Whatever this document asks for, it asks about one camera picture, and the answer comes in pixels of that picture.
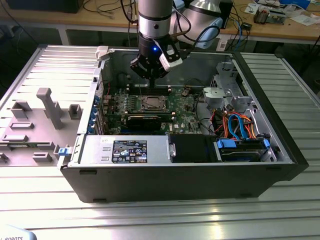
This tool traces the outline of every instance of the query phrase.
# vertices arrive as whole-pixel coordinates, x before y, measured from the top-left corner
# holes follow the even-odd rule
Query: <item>sticker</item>
[[[115,139],[116,139],[115,137],[104,136],[104,137],[101,137],[100,143],[113,144]]]
[[[28,148],[27,145],[9,145],[10,148]]]
[[[148,162],[147,157],[145,140],[113,141],[112,162],[115,164],[145,164]]]

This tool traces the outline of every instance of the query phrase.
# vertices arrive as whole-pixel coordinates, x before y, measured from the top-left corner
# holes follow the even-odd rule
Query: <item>warning label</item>
[[[115,164],[147,163],[147,141],[113,141],[112,162]]]

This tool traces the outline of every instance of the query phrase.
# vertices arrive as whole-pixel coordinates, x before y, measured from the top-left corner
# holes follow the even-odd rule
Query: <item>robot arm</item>
[[[173,0],[139,0],[139,53],[130,67],[140,77],[149,79],[151,88],[155,79],[182,64],[190,53],[176,48],[177,39],[208,48],[222,25],[220,0],[194,0],[183,14],[173,12],[173,3]]]

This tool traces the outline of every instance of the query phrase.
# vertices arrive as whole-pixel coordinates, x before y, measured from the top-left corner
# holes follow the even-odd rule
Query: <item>wooden table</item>
[[[114,0],[96,0],[98,5],[112,3]],[[253,15],[250,13],[243,13],[245,5],[251,3],[250,0],[235,0],[235,7],[238,14],[243,18],[244,22],[252,24],[252,29],[249,40],[266,41],[266,42],[280,42],[280,43],[298,43],[298,44],[314,44],[320,34],[320,25],[313,24],[304,26],[291,19],[286,19],[284,25],[267,23],[264,25],[255,24]],[[54,28],[59,31],[61,42],[63,45],[69,45],[70,41],[66,30],[86,30],[86,31],[103,31],[103,32],[127,32],[128,22],[123,15],[121,8],[113,11],[113,19],[98,14],[96,12],[89,12],[83,8],[77,14],[62,13],[62,12],[47,12],[47,11],[31,11],[31,10],[11,10],[5,3],[6,9],[10,14],[23,26],[39,27],[39,28]],[[90,1],[86,7],[95,11],[95,1]],[[105,6],[104,10],[120,7],[120,3]],[[310,4],[309,11],[320,11],[320,6]],[[15,24],[11,18],[6,14],[2,7],[0,7],[0,25]],[[226,29],[221,29],[218,36],[220,39],[217,50],[224,50],[226,41],[233,38],[237,34],[237,29],[234,27],[232,21],[228,21]]]
[[[256,24],[254,23],[254,15],[244,12],[246,5],[252,3],[253,1],[234,0],[234,2],[239,16],[244,22],[252,25],[251,32],[248,37],[249,40],[278,43],[315,44],[315,41],[320,35],[320,24],[305,26],[301,23],[291,20],[290,18],[287,18],[283,25],[273,23]],[[320,11],[320,6],[310,4],[307,10]],[[311,12],[308,11],[304,12],[304,14],[307,16],[311,14]],[[237,34],[237,29],[235,28],[233,21],[229,20],[226,28],[221,29],[221,33],[222,34],[220,35],[222,36],[219,36],[220,41],[218,48],[223,50],[227,40],[233,38],[234,35]]]

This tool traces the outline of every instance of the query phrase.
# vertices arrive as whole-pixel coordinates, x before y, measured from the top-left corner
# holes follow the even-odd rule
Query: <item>blue cable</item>
[[[237,44],[235,46],[235,49],[234,49],[234,51],[236,51],[238,49],[238,47],[239,47],[239,44],[240,44],[240,40],[241,40],[241,36],[242,36],[242,29],[241,29],[240,23],[238,21],[236,21],[236,20],[234,20],[234,21],[238,25],[238,29],[239,29],[239,39],[238,39],[238,42],[237,42]]]
[[[232,130],[232,126],[231,126],[231,119],[234,118],[234,117],[237,117],[238,120],[239,120],[239,126],[240,126],[240,132],[241,132],[241,135],[244,139],[248,139],[248,135],[245,131],[245,127],[244,127],[244,122],[242,121],[241,117],[238,116],[238,115],[235,115],[235,114],[232,114],[230,117],[229,117],[229,121],[228,121],[228,129],[229,129],[229,132],[232,134],[232,136],[234,136],[237,140],[240,140],[240,137],[238,137],[234,131]]]

